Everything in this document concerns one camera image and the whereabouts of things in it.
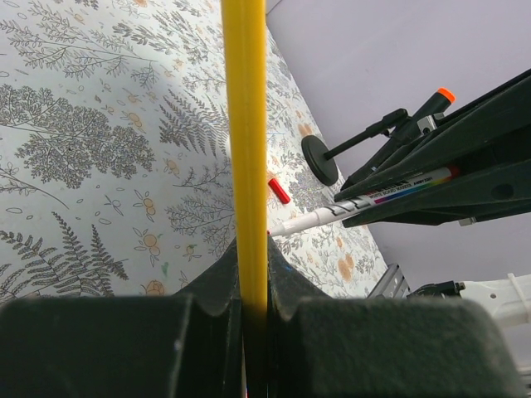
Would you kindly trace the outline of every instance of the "orange flower print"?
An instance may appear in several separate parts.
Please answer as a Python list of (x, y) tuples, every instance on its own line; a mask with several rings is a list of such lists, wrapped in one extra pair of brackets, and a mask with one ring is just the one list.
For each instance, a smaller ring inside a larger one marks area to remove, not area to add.
[(146, 296), (164, 296), (164, 286), (157, 280), (152, 280), (148, 286), (140, 285), (144, 288)]
[(354, 263), (354, 259), (352, 258), (351, 255), (346, 255), (345, 256), (345, 259), (347, 260), (347, 265), (350, 269), (353, 269), (354, 266), (355, 266), (355, 263)]
[(341, 278), (343, 278), (347, 282), (350, 282), (350, 280), (352, 279), (352, 273), (350, 272), (350, 268), (348, 267), (347, 262), (343, 259), (340, 259), (338, 261), (338, 268), (339, 273), (341, 274)]
[(301, 137), (306, 137), (308, 135), (313, 134), (312, 128), (307, 123), (299, 124), (297, 125), (297, 128), (299, 129), (299, 133)]

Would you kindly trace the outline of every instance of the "wall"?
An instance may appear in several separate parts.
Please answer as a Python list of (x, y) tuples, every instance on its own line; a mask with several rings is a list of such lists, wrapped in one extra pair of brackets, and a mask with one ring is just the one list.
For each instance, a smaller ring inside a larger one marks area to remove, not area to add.
[[(268, 25), (330, 146), (393, 109), (410, 112), (440, 86), (451, 109), (531, 66), (531, 2), (282, 0)], [(382, 144), (374, 138), (340, 155), (348, 175)], [(462, 228), (376, 224), (388, 262), (413, 287), (429, 282), (529, 274), (530, 215)], [(506, 331), (515, 358), (531, 359), (531, 328)]]

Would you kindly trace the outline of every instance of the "fern print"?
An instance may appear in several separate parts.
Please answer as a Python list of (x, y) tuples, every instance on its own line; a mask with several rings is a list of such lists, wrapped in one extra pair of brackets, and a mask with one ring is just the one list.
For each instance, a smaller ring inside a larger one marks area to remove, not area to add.
[(92, 226), (90, 251), (78, 239), (76, 233), (57, 213), (52, 212), (59, 223), (63, 248), (43, 248), (43, 239), (34, 242), (29, 235), (0, 231), (0, 240), (17, 251), (21, 266), (2, 279), (7, 271), (16, 267), (0, 266), (0, 303), (27, 295), (49, 292), (60, 296), (113, 296), (111, 278), (128, 279), (123, 261), (114, 261)]
[(120, 22), (113, 26), (116, 36), (130, 39), (142, 46), (150, 46), (155, 51), (163, 52), (166, 55), (183, 54), (193, 65), (200, 62), (223, 62), (223, 39), (220, 32), (212, 30), (212, 35), (216, 41), (212, 44), (201, 38), (197, 28), (193, 27), (188, 19), (181, 12), (189, 12), (194, 16), (199, 16), (200, 11), (190, 7), (184, 2), (174, 1), (173, 4), (179, 10), (171, 12), (157, 11), (153, 18), (158, 22), (158, 29), (144, 26), (130, 26), (125, 22)]
[[(96, 0), (81, 0), (97, 8)], [(1, 21), (0, 30), (5, 31), (26, 66), (33, 69), (61, 70), (65, 77), (77, 80), (92, 76), (97, 69), (104, 69), (107, 75), (117, 76), (129, 70), (129, 63), (146, 63), (152, 69), (153, 60), (147, 60), (134, 53), (133, 47), (123, 37), (107, 36), (102, 32), (84, 32), (71, 24), (68, 17), (54, 11), (39, 1), (30, 2), (29, 12), (41, 21), (32, 31), (21, 27), (16, 21)], [(150, 73), (141, 81), (145, 88), (151, 88), (158, 74)]]
[(209, 253), (221, 257), (235, 228), (230, 163), (226, 160), (212, 168), (204, 167), (199, 175), (191, 168), (175, 187), (190, 193), (181, 203), (166, 208), (171, 227), (181, 235), (200, 234), (210, 245)]
[(137, 165), (151, 171), (148, 140), (130, 127), (112, 129), (108, 122), (99, 110), (55, 99), (49, 89), (0, 87), (0, 126), (30, 132), (15, 155), (44, 183), (79, 188), (93, 167), (127, 179), (137, 173)]
[(193, 94), (188, 93), (189, 100), (172, 90), (168, 92), (169, 96), (164, 96), (168, 107), (160, 105), (165, 117), (160, 119), (160, 141), (204, 154), (208, 145), (215, 157), (220, 151), (226, 156), (225, 144), (229, 137), (226, 111), (210, 98), (207, 105)]

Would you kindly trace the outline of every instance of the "yellow pole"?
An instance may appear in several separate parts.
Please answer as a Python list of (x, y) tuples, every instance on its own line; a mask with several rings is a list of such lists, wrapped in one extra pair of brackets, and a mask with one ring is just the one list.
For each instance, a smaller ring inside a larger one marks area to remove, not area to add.
[(251, 398), (266, 396), (265, 4), (265, 0), (222, 0), (243, 339)]

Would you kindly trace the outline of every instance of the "marker cap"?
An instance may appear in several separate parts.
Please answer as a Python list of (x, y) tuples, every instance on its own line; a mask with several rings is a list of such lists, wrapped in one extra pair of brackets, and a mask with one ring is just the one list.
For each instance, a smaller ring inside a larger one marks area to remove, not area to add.
[(286, 205), (290, 203), (290, 197), (287, 193), (285, 193), (284, 189), (280, 186), (279, 182), (276, 181), (276, 178), (272, 178), (269, 180), (268, 185), (271, 187), (275, 195), (279, 198), (280, 202), (282, 204)]

